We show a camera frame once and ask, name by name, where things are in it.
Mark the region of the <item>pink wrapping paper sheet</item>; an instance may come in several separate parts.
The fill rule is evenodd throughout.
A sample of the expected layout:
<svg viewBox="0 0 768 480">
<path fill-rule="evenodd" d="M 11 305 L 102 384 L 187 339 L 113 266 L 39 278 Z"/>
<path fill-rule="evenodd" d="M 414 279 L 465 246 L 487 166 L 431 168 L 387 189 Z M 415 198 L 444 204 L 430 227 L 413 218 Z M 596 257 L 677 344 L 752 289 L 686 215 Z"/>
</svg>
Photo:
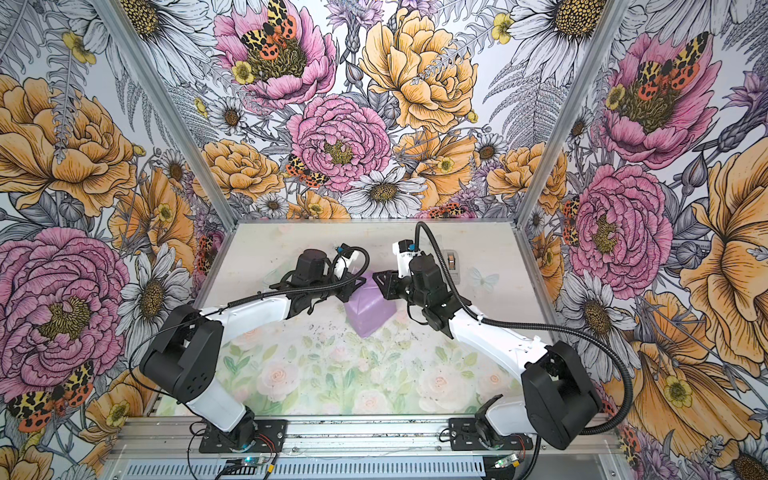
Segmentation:
<svg viewBox="0 0 768 480">
<path fill-rule="evenodd" d="M 344 304 L 346 318 L 352 329 L 361 338 L 371 336 L 381 328 L 397 311 L 393 300 L 386 300 L 372 274 L 363 275 L 365 283 L 357 288 Z"/>
</svg>

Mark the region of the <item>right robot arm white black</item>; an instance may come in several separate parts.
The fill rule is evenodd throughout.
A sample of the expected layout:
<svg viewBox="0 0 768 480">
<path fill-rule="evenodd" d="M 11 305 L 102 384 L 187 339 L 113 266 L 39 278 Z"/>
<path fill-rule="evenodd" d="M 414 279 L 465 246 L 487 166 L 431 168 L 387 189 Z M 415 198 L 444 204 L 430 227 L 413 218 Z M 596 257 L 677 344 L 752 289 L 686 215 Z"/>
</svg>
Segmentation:
<svg viewBox="0 0 768 480">
<path fill-rule="evenodd" d="M 474 430 L 487 448 L 516 435 L 534 434 L 563 450 L 585 435 L 601 402 L 575 352 L 565 342 L 547 344 L 489 318 L 458 294 L 431 254 L 401 253 L 398 268 L 372 274 L 384 299 L 421 309 L 433 330 L 483 353 L 510 373 L 520 396 L 496 394 L 475 413 Z"/>
</svg>

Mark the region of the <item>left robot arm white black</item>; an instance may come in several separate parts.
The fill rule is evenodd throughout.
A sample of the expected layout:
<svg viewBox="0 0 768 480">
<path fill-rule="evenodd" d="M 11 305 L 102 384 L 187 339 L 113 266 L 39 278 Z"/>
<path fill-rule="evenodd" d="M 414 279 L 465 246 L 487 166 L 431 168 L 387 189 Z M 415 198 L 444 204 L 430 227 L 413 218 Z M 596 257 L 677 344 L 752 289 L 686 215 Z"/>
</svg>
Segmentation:
<svg viewBox="0 0 768 480">
<path fill-rule="evenodd" d="M 176 307 L 147 340 L 139 371 L 220 434 L 224 448 L 245 452 L 256 442 L 257 426 L 252 411 L 216 379 L 221 347 L 264 325 L 310 314 L 331 297 L 348 302 L 365 284 L 369 265 L 369 253 L 358 246 L 343 244 L 332 259 L 306 249 L 265 291 L 209 309 Z"/>
</svg>

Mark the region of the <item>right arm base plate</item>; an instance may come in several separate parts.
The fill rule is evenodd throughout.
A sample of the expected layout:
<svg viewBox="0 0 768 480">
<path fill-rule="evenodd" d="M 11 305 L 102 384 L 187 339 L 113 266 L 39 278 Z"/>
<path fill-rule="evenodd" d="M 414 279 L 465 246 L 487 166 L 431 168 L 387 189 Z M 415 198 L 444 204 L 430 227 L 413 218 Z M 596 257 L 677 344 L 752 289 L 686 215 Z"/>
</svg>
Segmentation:
<svg viewBox="0 0 768 480">
<path fill-rule="evenodd" d="M 500 436 L 485 422 L 469 417 L 452 417 L 447 423 L 447 438 L 452 451 L 529 451 L 534 447 L 524 434 Z"/>
</svg>

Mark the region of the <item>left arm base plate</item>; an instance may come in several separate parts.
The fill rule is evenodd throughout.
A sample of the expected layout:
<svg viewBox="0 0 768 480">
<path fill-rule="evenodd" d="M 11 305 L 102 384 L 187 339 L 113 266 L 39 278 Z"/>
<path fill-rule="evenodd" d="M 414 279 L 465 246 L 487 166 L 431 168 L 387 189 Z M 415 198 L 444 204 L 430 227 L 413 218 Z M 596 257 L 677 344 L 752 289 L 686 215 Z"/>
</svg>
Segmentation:
<svg viewBox="0 0 768 480">
<path fill-rule="evenodd" d="M 198 450 L 202 454 L 280 453 L 288 421 L 245 419 L 233 431 L 224 432 L 207 423 Z"/>
</svg>

